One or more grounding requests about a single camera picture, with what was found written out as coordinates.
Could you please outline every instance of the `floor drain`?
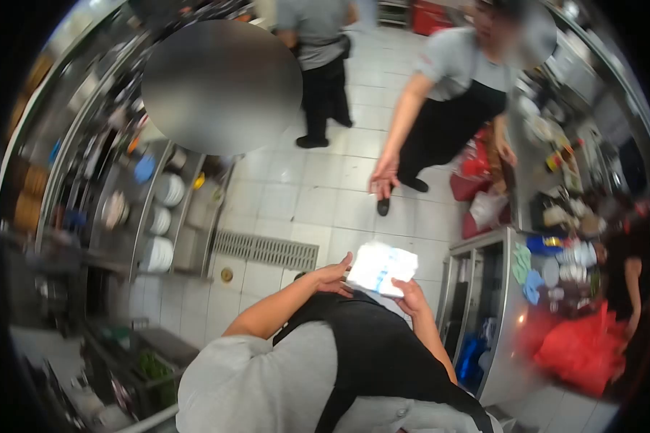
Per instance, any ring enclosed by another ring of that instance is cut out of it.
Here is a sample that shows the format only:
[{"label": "floor drain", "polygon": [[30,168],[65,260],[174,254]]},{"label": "floor drain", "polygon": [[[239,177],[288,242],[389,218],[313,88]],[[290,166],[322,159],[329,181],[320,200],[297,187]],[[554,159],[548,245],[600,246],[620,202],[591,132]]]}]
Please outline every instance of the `floor drain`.
[{"label": "floor drain", "polygon": [[318,249],[317,245],[226,230],[217,230],[214,242],[214,252],[217,254],[298,271],[315,269]]}]

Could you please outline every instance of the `plastic bag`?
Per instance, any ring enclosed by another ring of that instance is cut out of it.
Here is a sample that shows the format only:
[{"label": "plastic bag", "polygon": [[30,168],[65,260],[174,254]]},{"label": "plastic bag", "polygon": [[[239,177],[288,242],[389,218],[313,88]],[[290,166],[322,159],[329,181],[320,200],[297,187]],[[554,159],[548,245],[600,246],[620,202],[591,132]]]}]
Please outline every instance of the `plastic bag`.
[{"label": "plastic bag", "polygon": [[508,196],[499,194],[494,187],[491,187],[488,193],[479,191],[469,207],[469,213],[477,224],[477,229],[483,230],[497,223],[498,215],[506,204],[508,204]]},{"label": "plastic bag", "polygon": [[615,322],[607,302],[599,312],[557,325],[534,355],[535,362],[587,394],[600,397],[616,371],[625,367],[621,354],[625,324]]}]

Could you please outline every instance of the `woman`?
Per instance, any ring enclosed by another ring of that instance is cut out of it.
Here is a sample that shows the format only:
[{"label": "woman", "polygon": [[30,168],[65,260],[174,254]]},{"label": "woman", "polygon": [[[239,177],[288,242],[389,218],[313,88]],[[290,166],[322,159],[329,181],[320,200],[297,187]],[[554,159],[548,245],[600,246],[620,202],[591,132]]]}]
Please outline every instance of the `woman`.
[{"label": "woman", "polygon": [[350,263],[348,253],[305,274],[209,343],[181,379],[178,431],[500,432],[456,385],[416,282],[394,282],[412,331],[396,313],[347,288],[342,279]]},{"label": "woman", "polygon": [[507,92],[516,72],[505,64],[523,17],[522,0],[477,0],[474,28],[432,35],[400,98],[381,157],[370,179],[378,213],[390,210],[390,192],[405,184],[425,193],[416,176],[452,160],[487,121],[494,120],[502,158],[517,159],[504,139]]},{"label": "woman", "polygon": [[303,111],[307,134],[301,148],[324,148],[328,118],[351,127],[345,93],[345,58],[350,41],[342,27],[358,12],[349,0],[277,0],[277,37],[295,52],[303,75]]}]

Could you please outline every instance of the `white plate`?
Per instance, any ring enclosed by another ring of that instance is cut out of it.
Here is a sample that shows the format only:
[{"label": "white plate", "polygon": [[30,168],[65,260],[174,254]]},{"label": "white plate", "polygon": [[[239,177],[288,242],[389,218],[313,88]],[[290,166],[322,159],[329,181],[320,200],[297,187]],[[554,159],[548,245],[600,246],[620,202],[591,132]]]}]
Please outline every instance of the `white plate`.
[{"label": "white plate", "polygon": [[180,176],[173,173],[164,173],[156,185],[155,197],[163,205],[168,207],[181,203],[186,187]]},{"label": "white plate", "polygon": [[147,241],[140,269],[144,272],[167,272],[173,263],[173,242],[155,236]]},{"label": "white plate", "polygon": [[152,226],[149,228],[149,231],[155,235],[162,236],[168,231],[170,225],[171,212],[163,206],[155,206],[154,220],[152,221]]}]

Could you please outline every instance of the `stack of plates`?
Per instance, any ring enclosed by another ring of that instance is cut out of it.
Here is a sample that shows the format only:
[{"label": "stack of plates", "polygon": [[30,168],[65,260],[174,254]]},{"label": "stack of plates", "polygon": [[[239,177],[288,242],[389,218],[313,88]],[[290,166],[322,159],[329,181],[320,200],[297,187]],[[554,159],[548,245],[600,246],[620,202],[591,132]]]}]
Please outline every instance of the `stack of plates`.
[{"label": "stack of plates", "polygon": [[167,272],[173,263],[173,242],[155,236],[147,241],[140,270],[144,272]]},{"label": "stack of plates", "polygon": [[173,207],[181,203],[185,193],[185,185],[180,176],[164,173],[156,186],[155,197],[165,206]]},{"label": "stack of plates", "polygon": [[125,196],[120,191],[115,191],[106,199],[101,219],[108,230],[113,229],[116,225],[125,222],[127,215],[130,213],[130,204],[127,203]]},{"label": "stack of plates", "polygon": [[163,206],[154,206],[152,212],[154,212],[154,216],[149,231],[155,235],[162,236],[168,231],[171,225],[171,212]]}]

